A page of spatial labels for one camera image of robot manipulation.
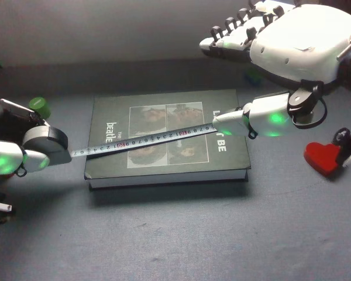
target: book title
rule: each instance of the book title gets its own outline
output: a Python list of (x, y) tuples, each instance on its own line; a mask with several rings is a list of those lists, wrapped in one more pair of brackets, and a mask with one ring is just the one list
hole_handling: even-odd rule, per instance
[(115, 124), (117, 124), (117, 122), (106, 123), (105, 143), (122, 138), (122, 132), (115, 133)]
[[(220, 110), (216, 110), (213, 112), (213, 117), (218, 116), (220, 113)], [(217, 136), (223, 137), (223, 133), (217, 133)], [(217, 140), (217, 145), (218, 145), (218, 152), (226, 151), (226, 145), (225, 145), (225, 140), (224, 139), (218, 139)]]

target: robotic hand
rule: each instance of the robotic hand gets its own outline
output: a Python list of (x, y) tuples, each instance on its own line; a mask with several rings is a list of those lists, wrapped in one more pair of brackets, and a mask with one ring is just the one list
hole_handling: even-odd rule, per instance
[[(0, 100), (0, 175), (23, 177), (70, 161), (68, 138), (61, 130), (35, 111)], [(2, 203), (4, 198), (0, 193), (0, 223), (13, 214), (12, 206)]]
[[(289, 92), (256, 98), (242, 109), (218, 116), (215, 128), (253, 139), (321, 124), (328, 113), (322, 97), (340, 85), (351, 90), (351, 15), (329, 6), (302, 5), (300, 0), (294, 5), (266, 0), (255, 5), (249, 1), (249, 9), (241, 9), (236, 18), (227, 18), (225, 30), (214, 26), (212, 37), (200, 43), (202, 52), (251, 63)], [(318, 102), (324, 106), (324, 114), (313, 121)], [(324, 175), (336, 166), (351, 165), (347, 128), (337, 131), (331, 145), (335, 158), (326, 170), (320, 169), (324, 163), (310, 161), (305, 155)]]

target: photograph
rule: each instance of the photograph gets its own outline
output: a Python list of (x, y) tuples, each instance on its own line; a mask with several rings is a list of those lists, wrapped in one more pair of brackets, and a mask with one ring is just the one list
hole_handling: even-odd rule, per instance
[(128, 168), (167, 166), (167, 144), (147, 146), (128, 152)]
[(166, 105), (167, 129), (169, 131), (204, 124), (201, 102)]
[(207, 139), (205, 136), (196, 136), (168, 143), (169, 165), (208, 161)]
[(130, 107), (129, 136), (166, 131), (166, 106)]

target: background wall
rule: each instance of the background wall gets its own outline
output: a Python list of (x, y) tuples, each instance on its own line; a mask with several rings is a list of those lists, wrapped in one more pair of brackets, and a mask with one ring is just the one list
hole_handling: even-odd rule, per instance
[(0, 0), (0, 65), (202, 57), (210, 28), (247, 7), (247, 0)]

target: book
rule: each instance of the book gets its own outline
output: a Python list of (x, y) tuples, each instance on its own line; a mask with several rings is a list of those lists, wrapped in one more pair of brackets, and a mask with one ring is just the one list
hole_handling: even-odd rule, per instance
[[(211, 123), (237, 108), (235, 90), (96, 96), (88, 146)], [(92, 189), (191, 181), (247, 180), (244, 136), (219, 132), (145, 148), (87, 157)]]

